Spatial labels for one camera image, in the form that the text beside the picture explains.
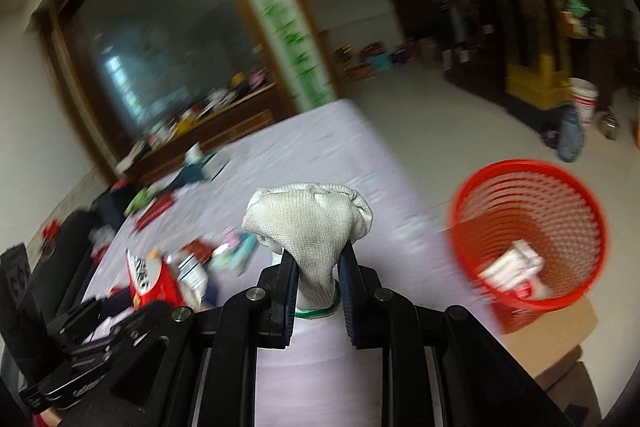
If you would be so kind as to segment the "floral lilac bed sheet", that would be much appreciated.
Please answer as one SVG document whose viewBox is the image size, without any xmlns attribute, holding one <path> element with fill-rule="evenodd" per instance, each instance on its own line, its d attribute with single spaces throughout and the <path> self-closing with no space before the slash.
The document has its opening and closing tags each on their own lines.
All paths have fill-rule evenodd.
<svg viewBox="0 0 640 427">
<path fill-rule="evenodd" d="M 257 282 L 277 253 L 300 263 L 301 308 L 329 306 L 329 274 L 352 243 L 384 286 L 419 306 L 468 308 L 488 329 L 494 314 L 454 261 L 399 162 L 358 108 L 341 100 L 288 118 L 228 145 L 215 179 L 180 190 L 145 229 L 123 225 L 87 287 L 100 297 L 126 284 L 127 258 L 220 242 L 230 230 L 260 238 L 243 273 L 221 271 L 227 299 Z M 290 345 L 258 355 L 256 421 L 261 426 L 375 426 L 381 419 L 378 351 L 359 351 L 344 315 L 297 319 Z"/>
</svg>

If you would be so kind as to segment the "wooden cabinet with glass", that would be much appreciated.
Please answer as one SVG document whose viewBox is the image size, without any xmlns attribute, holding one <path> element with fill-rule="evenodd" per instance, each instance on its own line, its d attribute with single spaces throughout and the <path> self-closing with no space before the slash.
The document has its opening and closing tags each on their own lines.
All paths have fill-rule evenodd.
<svg viewBox="0 0 640 427">
<path fill-rule="evenodd" d="M 108 182 L 154 181 L 299 112 L 247 0 L 48 0 L 56 89 Z"/>
</svg>

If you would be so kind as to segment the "white knit glove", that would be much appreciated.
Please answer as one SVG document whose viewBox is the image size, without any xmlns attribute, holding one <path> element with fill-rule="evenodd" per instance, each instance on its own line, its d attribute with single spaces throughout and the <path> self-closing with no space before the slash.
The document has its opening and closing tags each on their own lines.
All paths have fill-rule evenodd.
<svg viewBox="0 0 640 427">
<path fill-rule="evenodd" d="M 352 188 L 331 183 L 295 182 L 257 190 L 247 204 L 245 231 L 282 256 L 288 251 L 299 269 L 296 317 L 328 317 L 340 305 L 334 267 L 346 244 L 363 239 L 373 211 Z"/>
</svg>

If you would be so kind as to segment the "cardboard box under basket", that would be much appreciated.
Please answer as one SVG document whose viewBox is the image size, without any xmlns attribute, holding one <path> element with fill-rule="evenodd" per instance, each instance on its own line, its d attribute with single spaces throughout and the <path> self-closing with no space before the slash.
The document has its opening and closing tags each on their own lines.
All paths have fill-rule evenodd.
<svg viewBox="0 0 640 427">
<path fill-rule="evenodd" d="M 571 353 L 576 353 L 597 325 L 591 301 L 582 297 L 559 311 L 542 314 L 521 329 L 502 335 L 500 340 L 526 372 L 539 379 Z"/>
</svg>

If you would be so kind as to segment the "red flat package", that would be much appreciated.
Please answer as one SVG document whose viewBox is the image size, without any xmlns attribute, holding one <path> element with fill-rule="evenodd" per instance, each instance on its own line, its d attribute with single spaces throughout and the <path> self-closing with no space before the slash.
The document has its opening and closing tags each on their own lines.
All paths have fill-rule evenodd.
<svg viewBox="0 0 640 427">
<path fill-rule="evenodd" d="M 175 204 L 175 199 L 170 194 L 162 194 L 154 199 L 151 206 L 142 213 L 134 224 L 134 231 L 140 232 L 160 217 L 166 210 Z"/>
</svg>

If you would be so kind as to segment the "green cloth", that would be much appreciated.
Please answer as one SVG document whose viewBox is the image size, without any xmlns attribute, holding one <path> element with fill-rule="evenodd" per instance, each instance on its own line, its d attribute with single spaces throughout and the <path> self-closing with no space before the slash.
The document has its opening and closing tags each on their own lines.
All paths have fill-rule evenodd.
<svg viewBox="0 0 640 427">
<path fill-rule="evenodd" d="M 162 191 L 161 188 L 158 187 L 145 187 L 134 196 L 132 201 L 129 203 L 127 208 L 125 209 L 124 215 L 129 217 L 134 213 L 144 209 L 146 206 L 149 206 L 154 199 L 157 198 L 157 195 Z"/>
</svg>

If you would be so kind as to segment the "dark wooden stool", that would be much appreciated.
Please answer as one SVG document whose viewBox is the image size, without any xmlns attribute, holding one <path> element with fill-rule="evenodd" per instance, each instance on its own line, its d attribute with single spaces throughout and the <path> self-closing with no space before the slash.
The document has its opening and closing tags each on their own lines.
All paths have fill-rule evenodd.
<svg viewBox="0 0 640 427">
<path fill-rule="evenodd" d="M 573 426 L 599 426 L 602 423 L 598 397 L 582 361 L 582 347 L 576 346 L 535 381 Z"/>
</svg>

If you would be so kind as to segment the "teal tissue box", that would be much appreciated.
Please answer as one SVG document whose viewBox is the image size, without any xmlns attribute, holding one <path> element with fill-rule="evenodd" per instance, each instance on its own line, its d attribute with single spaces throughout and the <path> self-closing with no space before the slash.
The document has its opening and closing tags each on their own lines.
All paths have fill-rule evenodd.
<svg viewBox="0 0 640 427">
<path fill-rule="evenodd" d="M 230 156 L 224 150 L 204 153 L 201 145 L 195 143 L 186 151 L 182 168 L 169 186 L 179 188 L 192 183 L 213 181 L 227 167 L 229 161 Z"/>
</svg>

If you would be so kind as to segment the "white paper trash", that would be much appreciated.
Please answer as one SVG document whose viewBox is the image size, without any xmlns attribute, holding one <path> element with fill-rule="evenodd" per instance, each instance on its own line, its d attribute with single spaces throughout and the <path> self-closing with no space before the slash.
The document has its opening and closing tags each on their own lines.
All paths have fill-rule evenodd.
<svg viewBox="0 0 640 427">
<path fill-rule="evenodd" d="M 480 279 L 500 293 L 525 300 L 542 300 L 552 296 L 541 280 L 544 258 L 519 239 L 506 252 L 480 272 Z"/>
</svg>

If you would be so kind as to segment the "blue thermos jug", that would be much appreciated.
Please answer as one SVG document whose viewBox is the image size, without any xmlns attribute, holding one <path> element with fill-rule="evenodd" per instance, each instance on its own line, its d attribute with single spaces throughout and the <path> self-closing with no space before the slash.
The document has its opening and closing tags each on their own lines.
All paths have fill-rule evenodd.
<svg viewBox="0 0 640 427">
<path fill-rule="evenodd" d="M 573 162 L 582 153 L 584 144 L 585 131 L 577 109 L 573 104 L 567 105 L 561 119 L 556 153 L 562 161 Z"/>
</svg>

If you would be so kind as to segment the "red white snack bag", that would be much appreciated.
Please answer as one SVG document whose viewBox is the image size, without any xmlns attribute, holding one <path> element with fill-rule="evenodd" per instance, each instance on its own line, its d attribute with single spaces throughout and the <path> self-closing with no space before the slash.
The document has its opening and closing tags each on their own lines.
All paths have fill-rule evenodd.
<svg viewBox="0 0 640 427">
<path fill-rule="evenodd" d="M 174 274 L 157 249 L 145 257 L 126 251 L 129 291 L 134 309 L 141 309 L 155 300 L 171 308 L 184 306 L 186 300 Z"/>
</svg>

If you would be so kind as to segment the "white plastic bucket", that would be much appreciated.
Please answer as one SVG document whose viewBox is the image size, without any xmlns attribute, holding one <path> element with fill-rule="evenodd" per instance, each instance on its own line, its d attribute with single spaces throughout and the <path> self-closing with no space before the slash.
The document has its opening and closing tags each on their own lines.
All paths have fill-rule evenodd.
<svg viewBox="0 0 640 427">
<path fill-rule="evenodd" d="M 587 128 L 596 113 L 598 88 L 590 81 L 570 77 L 570 92 L 582 125 Z"/>
</svg>

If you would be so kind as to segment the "teal snack packet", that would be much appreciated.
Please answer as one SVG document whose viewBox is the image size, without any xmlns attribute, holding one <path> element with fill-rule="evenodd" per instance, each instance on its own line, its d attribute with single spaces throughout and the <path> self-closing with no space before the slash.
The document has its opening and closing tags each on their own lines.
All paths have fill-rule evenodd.
<svg viewBox="0 0 640 427">
<path fill-rule="evenodd" d="M 224 241 L 213 250 L 208 264 L 208 272 L 232 272 L 242 275 L 252 261 L 258 246 L 255 234 L 248 232 L 229 232 Z"/>
</svg>

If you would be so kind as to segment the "red plastic mesh basket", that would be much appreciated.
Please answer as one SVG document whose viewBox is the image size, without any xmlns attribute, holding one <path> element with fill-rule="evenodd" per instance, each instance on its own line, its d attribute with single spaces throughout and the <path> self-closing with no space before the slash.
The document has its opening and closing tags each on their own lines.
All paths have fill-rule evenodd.
<svg viewBox="0 0 640 427">
<path fill-rule="evenodd" d="M 506 334 L 574 305 L 599 277 L 608 229 L 597 199 L 559 166 L 533 159 L 495 162 L 471 174 L 448 211 L 454 257 Z M 538 265 L 511 288 L 492 269 L 517 251 Z"/>
</svg>

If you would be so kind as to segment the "golden wooden column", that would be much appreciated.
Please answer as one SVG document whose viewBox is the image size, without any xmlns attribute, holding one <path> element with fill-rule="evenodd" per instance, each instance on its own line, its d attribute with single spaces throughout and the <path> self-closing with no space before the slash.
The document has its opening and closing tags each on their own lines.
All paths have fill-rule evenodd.
<svg viewBox="0 0 640 427">
<path fill-rule="evenodd" d="M 542 110 L 567 101 L 567 59 L 554 0 L 502 1 L 509 49 L 506 93 Z"/>
</svg>

